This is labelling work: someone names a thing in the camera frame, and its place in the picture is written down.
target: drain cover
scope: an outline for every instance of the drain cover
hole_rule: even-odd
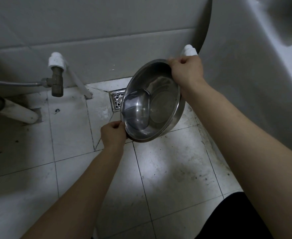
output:
[[[123,101],[124,92],[125,92],[125,89],[113,90],[109,92],[109,97],[112,102],[113,112],[117,112],[120,110],[120,105]]]

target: bowl rim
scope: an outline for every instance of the bowl rim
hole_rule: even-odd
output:
[[[131,80],[129,81],[127,87],[125,88],[125,92],[124,92],[124,95],[123,95],[123,100],[125,99],[125,97],[128,95],[128,87],[129,85],[132,83],[132,81],[134,80],[134,78],[139,75],[139,73],[144,70],[145,68],[147,68],[148,66],[154,64],[154,63],[165,63],[165,64],[168,64],[168,61],[165,60],[165,59],[156,59],[156,60],[152,60],[150,62],[148,62],[147,64],[144,64],[131,78]],[[125,121],[125,131],[126,131],[126,135],[129,139],[131,139],[132,141],[134,142],[149,142],[151,140],[154,140],[155,138],[159,137],[160,134],[162,132],[165,131],[165,129],[169,126],[169,124],[171,123],[173,117],[175,116],[176,112],[177,112],[177,109],[178,109],[178,106],[179,106],[179,103],[180,103],[180,99],[181,99],[181,92],[180,92],[180,86],[177,84],[178,86],[178,95],[177,95],[177,98],[176,98],[176,104],[175,104],[175,107],[174,107],[174,110],[171,114],[171,116],[169,117],[169,119],[167,120],[167,122],[165,123],[165,125],[160,129],[158,130],[158,132],[156,132],[153,136],[149,137],[149,138],[146,138],[146,139],[136,139],[136,138],[133,138],[131,137],[128,132],[127,132],[127,122]],[[123,114],[122,114],[122,106],[120,106],[120,120],[122,121],[123,120]]]

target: person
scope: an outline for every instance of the person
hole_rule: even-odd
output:
[[[198,238],[292,238],[292,151],[264,132],[203,77],[198,56],[170,59],[181,94],[212,136],[244,193],[223,200]],[[101,128],[104,150],[23,239],[90,238],[123,155],[123,122]]]

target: person's left hand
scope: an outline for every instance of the person's left hand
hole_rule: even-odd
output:
[[[101,139],[104,148],[122,151],[126,141],[125,122],[115,121],[104,125],[101,128]]]

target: dirty floor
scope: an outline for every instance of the dirty floor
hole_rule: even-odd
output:
[[[120,119],[108,91],[129,80],[88,84],[90,100],[77,88],[61,98],[50,91],[11,98],[37,108],[41,121],[23,125],[0,117],[0,238],[21,237],[100,153],[101,126]],[[100,238],[193,239],[215,207],[241,190],[187,104],[168,134],[126,142],[100,210]]]

